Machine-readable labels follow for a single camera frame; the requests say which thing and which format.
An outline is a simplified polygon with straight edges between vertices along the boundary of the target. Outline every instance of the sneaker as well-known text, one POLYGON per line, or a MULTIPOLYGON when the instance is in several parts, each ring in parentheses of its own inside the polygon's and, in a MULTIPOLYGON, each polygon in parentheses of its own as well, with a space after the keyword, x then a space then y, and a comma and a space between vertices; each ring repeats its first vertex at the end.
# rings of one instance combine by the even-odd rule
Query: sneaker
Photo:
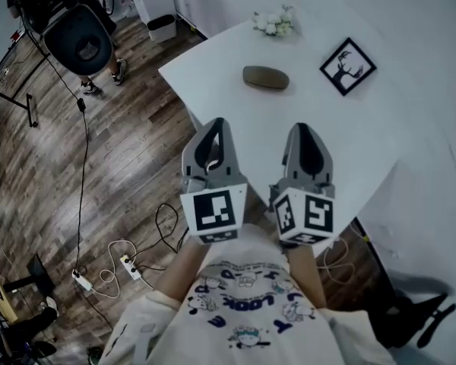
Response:
POLYGON ((46 297, 47 306, 55 310, 55 313, 59 316, 58 305, 51 297, 46 297))
POLYGON ((93 84, 92 80, 89 80, 87 84, 81 82, 80 88, 84 94, 94 94, 98 90, 98 87, 93 84))
POLYGON ((119 67, 119 71, 116 75, 112 74, 112 78, 115 85, 120 85, 125 79, 125 73, 127 72, 127 62, 124 59, 117 59, 116 65, 119 67))

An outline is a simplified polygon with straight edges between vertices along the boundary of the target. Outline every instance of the power strip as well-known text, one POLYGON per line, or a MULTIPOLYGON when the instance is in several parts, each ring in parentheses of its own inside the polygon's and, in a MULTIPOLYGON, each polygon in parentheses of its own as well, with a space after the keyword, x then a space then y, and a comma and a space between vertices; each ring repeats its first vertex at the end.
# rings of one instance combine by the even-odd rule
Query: power strip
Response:
POLYGON ((84 276, 81 276, 77 271, 73 270, 71 276, 85 290, 92 290, 93 289, 93 285, 86 278, 84 278, 84 276))
POLYGON ((131 276, 131 278, 133 278, 134 280, 140 280, 142 276, 138 269, 135 267, 133 261, 128 257, 127 254, 123 255, 123 257, 120 258, 120 261, 122 261, 123 266, 127 270, 128 274, 131 276))

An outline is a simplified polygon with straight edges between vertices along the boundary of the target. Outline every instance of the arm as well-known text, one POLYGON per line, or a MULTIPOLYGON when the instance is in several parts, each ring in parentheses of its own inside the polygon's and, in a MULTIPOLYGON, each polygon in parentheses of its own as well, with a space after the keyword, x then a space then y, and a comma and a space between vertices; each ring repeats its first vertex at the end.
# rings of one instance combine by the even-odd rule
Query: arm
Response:
POLYGON ((200 245, 193 238, 189 238, 179 254, 159 277, 155 289, 171 299, 184 301, 209 248, 209 246, 200 245))
POLYGON ((290 275, 300 286, 315 308, 326 308, 325 290, 319 277, 318 266, 311 246, 287 250, 290 275))

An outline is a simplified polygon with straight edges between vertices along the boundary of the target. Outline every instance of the black stand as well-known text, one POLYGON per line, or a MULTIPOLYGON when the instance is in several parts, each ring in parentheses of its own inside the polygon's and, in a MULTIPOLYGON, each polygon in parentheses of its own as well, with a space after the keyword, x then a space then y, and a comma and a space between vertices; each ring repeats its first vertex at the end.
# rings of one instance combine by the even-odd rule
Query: black stand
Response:
POLYGON ((32 113, 30 113, 30 104, 29 100, 32 99, 32 96, 27 94, 27 105, 23 105, 22 103, 19 103, 18 101, 4 95, 2 92, 0 92, 0 97, 2 99, 6 99, 7 101, 10 101, 12 104, 19 106, 20 108, 23 108, 24 110, 27 111, 27 115, 29 116, 29 126, 36 128, 38 126, 37 122, 32 122, 32 113))
POLYGON ((32 71, 30 71, 30 73, 27 75, 27 77, 22 81, 22 83, 19 85, 19 87, 17 88, 17 90, 15 91, 14 93, 14 96, 12 96, 12 99, 14 99, 15 97, 17 97, 18 93, 21 91, 21 89, 24 87, 25 83, 27 83, 29 81, 29 78, 32 77, 32 75, 36 72, 36 70, 42 65, 42 63, 44 61, 46 61, 49 56, 51 55, 49 52, 48 53, 45 53, 39 46, 39 44, 37 43, 36 39, 30 35, 30 32, 28 30, 25 30, 25 33, 28 35, 30 41, 32 42, 32 44, 39 50, 40 54, 43 56, 41 58, 41 60, 33 67, 32 71))
POLYGON ((22 278, 11 283, 7 283, 3 286, 5 293, 10 293, 13 290, 26 287, 30 284, 35 284, 39 289, 39 292, 44 296, 49 296, 55 288, 51 277, 47 274, 39 256, 36 254, 27 265, 27 270, 30 273, 29 277, 22 278))

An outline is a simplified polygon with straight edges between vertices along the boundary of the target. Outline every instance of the black shoe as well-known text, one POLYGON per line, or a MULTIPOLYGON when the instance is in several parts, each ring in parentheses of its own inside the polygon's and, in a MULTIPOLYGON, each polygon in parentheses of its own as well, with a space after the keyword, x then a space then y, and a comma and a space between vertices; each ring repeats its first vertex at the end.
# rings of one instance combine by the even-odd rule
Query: black shoe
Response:
POLYGON ((116 65, 119 67, 119 71, 116 75, 112 74, 113 82, 115 85, 120 85, 125 79, 125 73, 127 72, 127 62, 124 59, 118 59, 116 65))

